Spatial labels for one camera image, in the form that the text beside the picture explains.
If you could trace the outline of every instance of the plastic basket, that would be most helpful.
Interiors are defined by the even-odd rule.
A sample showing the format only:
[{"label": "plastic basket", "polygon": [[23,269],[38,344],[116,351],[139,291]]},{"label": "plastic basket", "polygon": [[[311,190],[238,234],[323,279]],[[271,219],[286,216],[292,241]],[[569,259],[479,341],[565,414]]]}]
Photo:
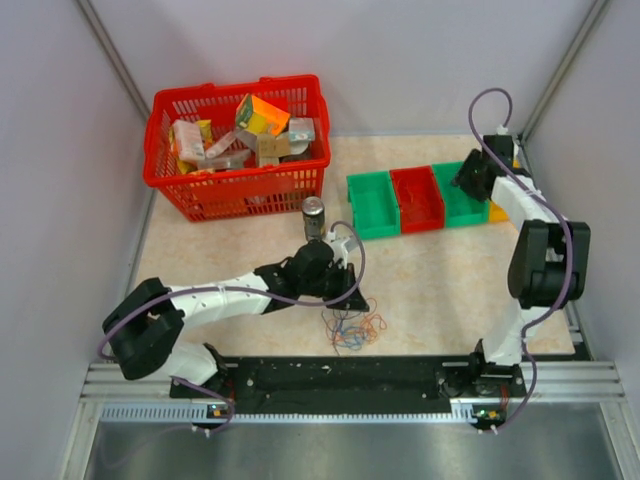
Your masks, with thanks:
[{"label": "plastic basket", "polygon": [[400,234],[400,209],[389,172],[347,177],[353,225],[363,240]]},{"label": "plastic basket", "polygon": [[432,165],[444,200],[445,226],[464,227],[486,223],[489,218],[489,202],[478,202],[460,188],[451,185],[463,162],[438,163]]},{"label": "plastic basket", "polygon": [[444,202],[431,167],[391,170],[402,233],[444,228]]},{"label": "plastic basket", "polygon": [[[234,128],[235,109],[252,93],[293,116],[313,118],[316,139],[311,160],[242,170],[182,175],[169,153],[169,128],[177,119],[210,119],[215,139]],[[158,92],[147,123],[144,180],[157,188],[189,220],[261,215],[300,210],[308,196],[321,196],[329,165],[329,114],[314,75],[261,78],[256,83],[196,87]],[[236,141],[231,149],[246,148]]]}]

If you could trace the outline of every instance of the can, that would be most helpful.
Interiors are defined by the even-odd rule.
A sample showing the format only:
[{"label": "can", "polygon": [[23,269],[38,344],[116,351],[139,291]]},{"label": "can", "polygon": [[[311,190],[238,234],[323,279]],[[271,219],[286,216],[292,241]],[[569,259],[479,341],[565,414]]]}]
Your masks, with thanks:
[{"label": "can", "polygon": [[324,238],[324,203],[319,197],[307,197],[302,202],[302,218],[304,219],[304,236],[309,240]]}]

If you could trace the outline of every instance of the red basket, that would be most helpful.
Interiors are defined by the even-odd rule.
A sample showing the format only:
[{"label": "red basket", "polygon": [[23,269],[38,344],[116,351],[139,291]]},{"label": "red basket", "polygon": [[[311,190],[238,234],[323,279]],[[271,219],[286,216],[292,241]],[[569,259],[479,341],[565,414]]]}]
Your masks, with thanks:
[{"label": "red basket", "polygon": [[[293,116],[313,118],[311,160],[243,170],[182,175],[169,152],[169,128],[177,119],[210,119],[217,140],[235,128],[235,109],[252,93]],[[261,78],[256,83],[216,87],[211,83],[158,92],[144,140],[144,181],[157,188],[189,220],[300,210],[308,196],[321,196],[329,166],[329,113],[314,75]],[[231,149],[246,148],[236,141]]]},{"label": "red basket", "polygon": [[391,170],[402,233],[444,228],[444,202],[431,167]]}]

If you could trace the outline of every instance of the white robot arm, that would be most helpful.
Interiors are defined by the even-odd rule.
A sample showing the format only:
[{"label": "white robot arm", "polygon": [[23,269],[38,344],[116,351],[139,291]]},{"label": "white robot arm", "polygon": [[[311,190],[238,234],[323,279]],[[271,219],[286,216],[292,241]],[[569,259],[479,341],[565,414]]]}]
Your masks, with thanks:
[{"label": "white robot arm", "polygon": [[322,298],[335,309],[368,311],[348,262],[357,246],[354,236],[330,231],[325,241],[311,240],[293,257],[230,280],[169,287],[158,278],[145,280],[105,320],[103,342],[109,342],[129,380],[160,371],[202,385],[216,375],[221,357],[210,345],[185,341],[191,328],[309,305],[298,300],[301,295]]},{"label": "white robot arm", "polygon": [[[491,199],[507,213],[519,232],[507,281],[512,300],[502,321],[476,349],[487,365],[513,366],[522,360],[523,327],[540,318],[558,298],[566,270],[566,239],[556,216],[532,198],[535,194],[544,199],[529,173],[513,167],[512,138],[499,134],[487,135],[483,140],[529,189],[525,191],[485,151],[478,150],[469,154],[453,181],[478,201]],[[573,269],[565,303],[579,298],[584,290],[590,240],[587,224],[567,223],[572,235]],[[524,341],[533,337],[536,330],[529,328]]]},{"label": "white robot arm", "polygon": [[[542,197],[536,190],[531,178],[518,175],[527,187]],[[509,177],[496,178],[491,192],[491,200],[501,207],[509,217],[509,221],[518,232],[528,220],[540,220],[548,224],[557,224],[553,214],[531,198],[531,195],[522,190],[513,179]],[[521,336],[522,327],[540,318],[547,307],[530,307],[523,309],[517,298],[512,298],[500,323],[484,338],[483,351],[486,362],[496,365],[517,365],[522,360]],[[538,330],[538,326],[527,331],[529,341]]]}]

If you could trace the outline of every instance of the table surface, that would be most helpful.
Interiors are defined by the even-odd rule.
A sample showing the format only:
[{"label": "table surface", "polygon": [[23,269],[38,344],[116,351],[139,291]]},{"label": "table surface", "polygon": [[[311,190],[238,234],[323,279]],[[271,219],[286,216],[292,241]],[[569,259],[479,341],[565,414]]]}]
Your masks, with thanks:
[{"label": "table surface", "polygon": [[[460,161],[471,136],[337,137],[326,171],[327,224],[352,221],[346,175]],[[165,285],[233,278],[292,255],[305,242],[300,212],[190,223],[162,195],[156,198],[138,281]],[[377,341],[341,355],[467,354],[503,316],[506,275],[517,232],[510,223],[402,235],[365,242],[361,291],[375,298],[388,328]],[[353,259],[359,268],[357,254]],[[335,355],[322,309],[292,307],[193,329],[222,355]],[[533,353],[573,353],[565,314],[556,312],[530,342]]]}]

